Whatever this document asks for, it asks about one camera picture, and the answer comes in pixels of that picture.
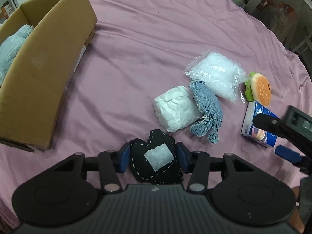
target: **white plastic packaging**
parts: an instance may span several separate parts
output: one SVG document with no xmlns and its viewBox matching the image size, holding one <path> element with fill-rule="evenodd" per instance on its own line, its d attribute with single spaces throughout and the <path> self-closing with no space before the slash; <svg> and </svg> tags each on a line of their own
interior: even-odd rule
<svg viewBox="0 0 312 234">
<path fill-rule="evenodd" d="M 174 87 L 153 101 L 157 118 L 167 132 L 176 132 L 195 122 L 202 115 L 191 92 L 184 86 Z"/>
<path fill-rule="evenodd" d="M 216 95 L 232 102 L 240 93 L 238 85 L 248 80 L 239 63 L 208 50 L 193 60 L 184 72 L 191 80 L 204 81 Z"/>
</svg>

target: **hamburger plush toy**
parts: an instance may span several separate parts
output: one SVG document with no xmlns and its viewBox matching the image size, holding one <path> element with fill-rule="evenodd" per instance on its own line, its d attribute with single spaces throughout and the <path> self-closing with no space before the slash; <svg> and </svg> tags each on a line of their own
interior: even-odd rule
<svg viewBox="0 0 312 234">
<path fill-rule="evenodd" d="M 261 105 L 268 107 L 271 102 L 271 85 L 265 76 L 260 73 L 251 72 L 250 81 L 246 81 L 245 96 L 249 102 L 258 101 Z"/>
</svg>

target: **blue tissue box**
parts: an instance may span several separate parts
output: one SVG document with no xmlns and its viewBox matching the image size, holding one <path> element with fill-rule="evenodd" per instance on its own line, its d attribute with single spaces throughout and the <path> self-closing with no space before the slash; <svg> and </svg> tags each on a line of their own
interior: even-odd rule
<svg viewBox="0 0 312 234">
<path fill-rule="evenodd" d="M 276 142 L 276 135 L 261 130 L 255 127 L 253 124 L 254 117 L 259 113 L 277 117 L 258 101 L 250 102 L 248 104 L 247 112 L 244 118 L 241 134 L 265 147 L 274 147 Z"/>
</svg>

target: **plush fur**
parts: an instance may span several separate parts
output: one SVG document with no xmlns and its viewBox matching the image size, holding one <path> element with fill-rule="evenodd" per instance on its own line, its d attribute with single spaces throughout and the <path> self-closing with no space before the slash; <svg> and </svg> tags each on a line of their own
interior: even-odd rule
<svg viewBox="0 0 312 234">
<path fill-rule="evenodd" d="M 24 25 L 15 34 L 9 36 L 0 46 L 0 85 L 2 85 L 9 68 L 18 51 L 32 33 L 33 26 Z"/>
</svg>

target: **black heart-shaped pillow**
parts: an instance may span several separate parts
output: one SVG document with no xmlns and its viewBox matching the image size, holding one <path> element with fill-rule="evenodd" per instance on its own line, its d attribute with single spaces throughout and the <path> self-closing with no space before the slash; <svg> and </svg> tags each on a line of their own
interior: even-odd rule
<svg viewBox="0 0 312 234">
<path fill-rule="evenodd" d="M 134 139 L 130 144 L 130 170 L 137 181 L 152 184 L 179 184 L 183 181 L 183 174 L 177 162 L 174 138 L 171 135 L 155 129 L 149 132 L 147 142 Z M 155 172 L 144 155 L 148 150 L 153 150 L 162 144 L 166 144 L 174 159 Z"/>
</svg>

